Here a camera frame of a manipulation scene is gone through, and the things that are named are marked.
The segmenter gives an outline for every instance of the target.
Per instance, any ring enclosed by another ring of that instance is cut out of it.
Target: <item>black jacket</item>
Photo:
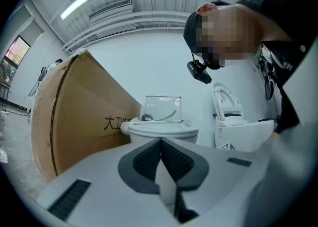
[[[291,63],[299,64],[301,62],[318,32],[315,0],[238,0],[237,3],[275,21],[293,39],[292,49],[297,50],[296,52],[286,50],[285,53],[293,54],[286,55],[284,58],[289,59]],[[280,133],[299,122],[288,96],[282,89],[283,84],[295,69],[288,71],[275,63],[273,65],[275,75],[279,78],[277,85],[282,94],[282,113],[275,130]]]

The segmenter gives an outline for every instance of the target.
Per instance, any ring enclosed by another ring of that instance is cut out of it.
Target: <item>window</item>
[[[11,86],[15,72],[29,49],[30,46],[20,36],[11,44],[0,65],[3,83]]]

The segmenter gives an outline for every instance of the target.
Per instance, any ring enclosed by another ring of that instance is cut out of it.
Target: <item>fluorescent light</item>
[[[67,16],[71,14],[72,11],[74,11],[77,7],[85,3],[87,0],[76,0],[73,4],[69,6],[62,14],[61,19],[64,20]]]

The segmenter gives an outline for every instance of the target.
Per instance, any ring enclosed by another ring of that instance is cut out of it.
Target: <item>white toilet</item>
[[[221,83],[213,84],[213,103],[217,113],[215,119],[216,148],[253,152],[274,131],[274,121],[249,123],[244,120],[239,99]]]
[[[131,143],[147,143],[156,137],[173,137],[187,143],[196,143],[199,129],[181,121],[181,96],[147,95],[145,114],[153,121],[130,122]],[[155,183],[160,186],[160,197],[165,205],[175,202],[176,184],[162,161],[159,162]]]
[[[173,137],[196,143],[199,129],[188,127],[181,121],[181,96],[147,95],[145,114],[153,121],[130,122],[131,143],[147,143],[156,137]]]

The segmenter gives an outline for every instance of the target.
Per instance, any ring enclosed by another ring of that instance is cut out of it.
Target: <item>white wall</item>
[[[147,94],[182,96],[182,119],[200,129],[197,143],[214,145],[212,84],[195,80],[187,69],[192,59],[182,33],[135,33],[111,38],[87,48],[102,66],[142,105]],[[251,61],[209,71],[213,82],[235,93],[250,122],[267,118],[262,83]]]
[[[21,3],[25,4],[33,20],[43,30],[43,34],[34,42],[20,63],[9,90],[8,101],[28,107],[28,94],[36,83],[41,68],[48,66],[59,58],[65,60],[69,55],[62,50],[62,41],[57,39],[57,35],[44,21],[32,1],[22,0],[20,5]]]

